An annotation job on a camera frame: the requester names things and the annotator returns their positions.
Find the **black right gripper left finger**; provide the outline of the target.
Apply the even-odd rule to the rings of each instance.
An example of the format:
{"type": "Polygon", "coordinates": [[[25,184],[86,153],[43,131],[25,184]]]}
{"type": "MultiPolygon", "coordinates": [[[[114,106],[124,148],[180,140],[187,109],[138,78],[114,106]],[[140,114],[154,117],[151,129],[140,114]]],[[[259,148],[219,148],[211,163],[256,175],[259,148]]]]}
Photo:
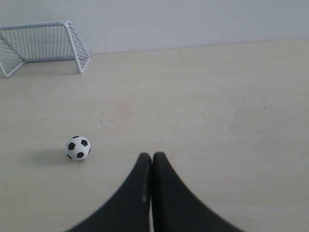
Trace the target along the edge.
{"type": "Polygon", "coordinates": [[[140,153],[120,188],[69,232],[148,232],[150,230],[152,160],[140,153]]]}

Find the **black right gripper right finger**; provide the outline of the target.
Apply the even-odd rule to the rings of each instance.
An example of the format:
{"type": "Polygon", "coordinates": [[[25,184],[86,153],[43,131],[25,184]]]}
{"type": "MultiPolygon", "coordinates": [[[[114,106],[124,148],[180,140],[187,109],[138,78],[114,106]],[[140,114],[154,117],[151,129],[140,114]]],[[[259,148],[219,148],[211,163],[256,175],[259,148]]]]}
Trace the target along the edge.
{"type": "Polygon", "coordinates": [[[190,191],[163,152],[153,156],[152,213],[155,232],[241,231],[190,191]]]}

